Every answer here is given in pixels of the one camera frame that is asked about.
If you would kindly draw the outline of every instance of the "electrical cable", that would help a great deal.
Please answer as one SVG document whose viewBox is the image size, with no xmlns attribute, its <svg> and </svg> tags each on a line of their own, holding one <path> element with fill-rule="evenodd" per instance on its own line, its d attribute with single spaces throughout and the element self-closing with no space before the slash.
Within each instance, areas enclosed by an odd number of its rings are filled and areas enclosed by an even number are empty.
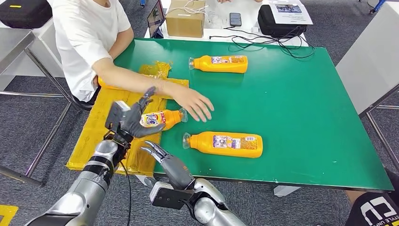
<svg viewBox="0 0 399 226">
<path fill-rule="evenodd" d="M 195 0 L 189 0 L 183 7 L 170 8 L 170 9 L 168 10 L 167 14 L 170 13 L 171 11 L 173 11 L 173 10 L 182 9 L 182 10 L 186 11 L 186 12 L 189 13 L 189 14 L 202 13 L 202 14 L 204 14 L 204 15 L 207 17 L 208 21 L 211 22 L 211 20 L 210 20 L 208 14 L 207 14 L 206 11 L 205 11 L 205 8 L 208 7 L 209 5 L 206 5 L 206 6 L 204 6 L 204 7 L 201 7 L 201 8 L 199 8 L 199 9 L 192 9 L 192 8 L 187 7 L 187 5 L 188 5 L 189 3 L 194 2 L 194 1 L 195 1 Z"/>
<path fill-rule="evenodd" d="M 242 48 L 242 49 L 246 49 L 246 48 L 252 46 L 253 44 L 271 44 L 271 43 L 277 42 L 278 45 L 281 47 L 282 51 L 285 54 L 288 54 L 291 57 L 296 58 L 296 59 L 304 59 L 304 58 L 310 57 L 310 56 L 312 56 L 314 54 L 314 51 L 315 51 L 315 47 L 313 45 L 311 45 L 308 41 L 306 41 L 301 36 L 300 26 L 297 26 L 296 28 L 294 28 L 293 30 L 288 32 L 286 35 L 278 37 L 278 38 L 264 36 L 264 35 L 259 35 L 259 34 L 255 34 L 255 33 L 242 31 L 242 30 L 235 30 L 235 29 L 232 29 L 232 28 L 233 27 L 226 27 L 224 29 L 230 30 L 230 31 L 235 31 L 235 32 L 243 32 L 243 33 L 246 33 L 246 34 L 249 34 L 249 35 L 254 35 L 255 37 L 254 38 L 246 38 L 246 37 L 239 36 L 239 35 L 230 35 L 230 36 L 217 36 L 217 35 L 214 35 L 214 36 L 210 36 L 209 39 L 211 39 L 211 38 L 231 38 L 232 42 L 235 45 L 237 45 L 238 47 Z M 301 44 L 299 46 L 290 47 L 290 46 L 284 45 L 285 42 L 291 40 L 294 37 L 298 37 L 299 38 L 299 40 L 301 42 Z M 263 39 L 267 39 L 267 40 L 266 41 L 262 41 L 262 42 L 254 41 L 254 40 L 259 39 L 259 38 L 263 38 Z M 238 43 L 236 41 L 236 39 L 245 40 L 245 41 L 249 42 L 249 44 L 243 45 L 242 43 Z M 311 53 L 306 55 L 306 56 L 295 56 L 296 54 L 294 52 L 292 52 L 292 50 L 299 49 L 302 46 L 303 41 L 306 42 L 311 47 L 311 49 L 312 49 Z"/>
<path fill-rule="evenodd" d="M 122 161 L 120 161 L 120 164 L 122 165 L 123 169 L 125 170 L 126 176 L 128 178 L 128 183 L 129 183 L 129 216 L 128 216 L 128 224 L 127 224 L 127 226 L 129 226 L 130 225 L 130 215 L 132 212 L 132 187 L 130 186 L 130 178 L 129 178 L 128 171 L 125 168 L 125 165 L 123 165 Z"/>
</svg>

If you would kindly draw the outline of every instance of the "black case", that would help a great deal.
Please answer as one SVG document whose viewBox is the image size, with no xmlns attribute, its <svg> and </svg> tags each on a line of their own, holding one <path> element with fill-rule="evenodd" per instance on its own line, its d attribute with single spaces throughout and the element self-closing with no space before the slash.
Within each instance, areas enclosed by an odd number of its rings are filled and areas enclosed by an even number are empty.
<svg viewBox="0 0 399 226">
<path fill-rule="evenodd" d="M 0 21 L 12 28 L 39 28 L 52 15 L 46 0 L 6 0 L 0 5 Z"/>
<path fill-rule="evenodd" d="M 273 38 L 292 38 L 306 31 L 307 25 L 276 24 L 269 5 L 262 5 L 258 13 L 258 23 L 262 34 Z"/>
</svg>

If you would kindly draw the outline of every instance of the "paper document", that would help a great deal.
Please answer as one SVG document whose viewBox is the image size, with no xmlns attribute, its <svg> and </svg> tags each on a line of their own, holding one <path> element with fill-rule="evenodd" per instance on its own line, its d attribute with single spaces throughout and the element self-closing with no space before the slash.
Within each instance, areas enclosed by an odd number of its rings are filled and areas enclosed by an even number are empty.
<svg viewBox="0 0 399 226">
<path fill-rule="evenodd" d="M 276 24 L 313 24 L 300 0 L 271 0 L 269 4 Z"/>
</svg>

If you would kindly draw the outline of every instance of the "clear bottle cap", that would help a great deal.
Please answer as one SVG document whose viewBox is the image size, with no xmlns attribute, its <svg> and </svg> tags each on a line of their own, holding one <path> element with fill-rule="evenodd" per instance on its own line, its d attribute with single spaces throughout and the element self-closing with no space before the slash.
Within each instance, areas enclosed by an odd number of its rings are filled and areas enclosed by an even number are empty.
<svg viewBox="0 0 399 226">
<path fill-rule="evenodd" d="M 183 135 L 183 148 L 184 149 L 190 148 L 190 137 L 191 137 L 191 135 L 189 133 L 185 133 Z"/>
<path fill-rule="evenodd" d="M 194 58 L 192 58 L 192 57 L 190 57 L 190 58 L 188 59 L 188 68 L 189 68 L 190 70 L 194 69 Z"/>
<path fill-rule="evenodd" d="M 187 110 L 184 108 L 180 108 L 179 113 L 180 113 L 181 121 L 187 122 L 188 121 Z"/>
</svg>

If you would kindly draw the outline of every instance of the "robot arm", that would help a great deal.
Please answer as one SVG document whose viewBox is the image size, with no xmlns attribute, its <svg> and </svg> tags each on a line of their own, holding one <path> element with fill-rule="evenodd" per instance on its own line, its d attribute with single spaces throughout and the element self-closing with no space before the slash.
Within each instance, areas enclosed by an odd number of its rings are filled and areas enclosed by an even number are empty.
<svg viewBox="0 0 399 226">
<path fill-rule="evenodd" d="M 105 193 L 119 162 L 125 158 L 134 137 L 161 131 L 165 125 L 144 128 L 140 118 L 151 102 L 150 88 L 131 108 L 123 101 L 111 106 L 105 127 L 109 131 L 72 186 L 48 211 L 26 226 L 90 226 L 103 203 Z"/>
<path fill-rule="evenodd" d="M 144 181 L 151 187 L 152 205 L 181 209 L 187 205 L 192 218 L 205 226 L 245 226 L 229 210 L 224 196 L 209 181 L 195 179 L 184 163 L 177 157 L 151 141 L 149 147 L 141 147 L 151 154 L 164 169 L 169 184 L 154 182 L 153 178 Z"/>
<path fill-rule="evenodd" d="M 134 137 L 161 131 L 165 125 L 144 128 L 141 115 L 155 88 L 150 88 L 131 108 L 123 101 L 114 102 L 105 126 L 109 131 L 67 193 L 43 215 L 25 226 L 90 226 L 103 203 L 111 178 L 119 162 L 125 158 Z M 184 163 L 158 144 L 146 141 L 141 149 L 150 153 L 169 177 L 168 183 L 146 178 L 152 188 L 152 205 L 165 208 L 189 208 L 191 216 L 206 226 L 244 226 L 227 207 L 223 195 L 207 180 L 195 179 Z"/>
</svg>

